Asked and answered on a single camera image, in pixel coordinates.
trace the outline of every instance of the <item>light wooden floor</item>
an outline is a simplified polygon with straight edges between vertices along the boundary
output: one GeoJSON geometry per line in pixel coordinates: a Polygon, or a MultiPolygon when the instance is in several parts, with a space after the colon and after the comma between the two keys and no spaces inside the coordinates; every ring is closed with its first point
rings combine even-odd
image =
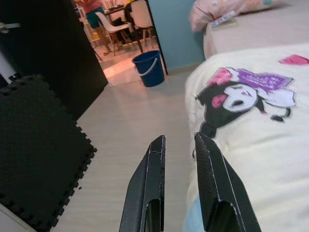
{"type": "Polygon", "coordinates": [[[53,232],[117,232],[128,182],[161,134],[167,138],[165,231],[182,231],[190,172],[188,75],[153,88],[134,82],[103,91],[78,121],[98,152],[53,232]]]}
{"type": "MultiPolygon", "coordinates": [[[[147,46],[144,48],[144,52],[159,50],[155,39],[147,38],[147,46]]],[[[140,49],[137,42],[134,42],[134,46],[125,44],[116,55],[113,52],[104,56],[104,46],[98,46],[95,48],[96,52],[102,58],[100,65],[104,71],[105,77],[111,86],[117,86],[121,84],[131,83],[139,81],[140,77],[136,74],[134,69],[134,63],[132,59],[140,55],[140,49]]]]}

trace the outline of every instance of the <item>light blue fabric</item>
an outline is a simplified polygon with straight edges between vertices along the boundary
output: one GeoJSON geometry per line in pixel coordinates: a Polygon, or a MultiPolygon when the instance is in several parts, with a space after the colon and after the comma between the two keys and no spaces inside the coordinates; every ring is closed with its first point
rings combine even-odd
{"type": "Polygon", "coordinates": [[[183,232],[205,232],[199,197],[189,208],[183,223],[183,232]]]}
{"type": "Polygon", "coordinates": [[[264,5],[268,6],[272,4],[272,0],[263,0],[264,5]]]}

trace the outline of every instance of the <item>cartoon character print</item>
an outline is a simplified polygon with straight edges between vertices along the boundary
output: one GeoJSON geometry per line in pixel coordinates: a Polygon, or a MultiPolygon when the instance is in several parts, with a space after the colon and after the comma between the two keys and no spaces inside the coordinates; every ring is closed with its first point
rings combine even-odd
{"type": "Polygon", "coordinates": [[[220,68],[197,99],[205,106],[200,131],[210,138],[220,128],[256,107],[266,115],[264,104],[284,108],[282,116],[270,118],[283,122],[295,106],[295,93],[287,89],[292,78],[273,73],[252,73],[245,69],[220,68]]]}

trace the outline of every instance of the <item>teal shorts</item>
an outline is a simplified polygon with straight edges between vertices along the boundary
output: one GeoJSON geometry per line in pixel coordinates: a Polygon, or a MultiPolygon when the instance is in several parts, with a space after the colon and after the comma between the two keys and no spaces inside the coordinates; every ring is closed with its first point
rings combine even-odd
{"type": "Polygon", "coordinates": [[[102,14],[104,14],[104,10],[102,9],[102,7],[98,7],[86,14],[88,23],[92,28],[98,28],[100,26],[99,23],[101,23],[100,19],[96,15],[96,12],[101,12],[102,14]]]}

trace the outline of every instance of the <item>light blue wall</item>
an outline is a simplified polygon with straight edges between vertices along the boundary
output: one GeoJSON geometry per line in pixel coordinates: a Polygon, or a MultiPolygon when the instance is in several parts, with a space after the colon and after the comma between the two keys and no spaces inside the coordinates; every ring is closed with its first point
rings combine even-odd
{"type": "Polygon", "coordinates": [[[148,0],[167,69],[203,61],[202,33],[193,33],[189,13],[194,0],[148,0]]]}

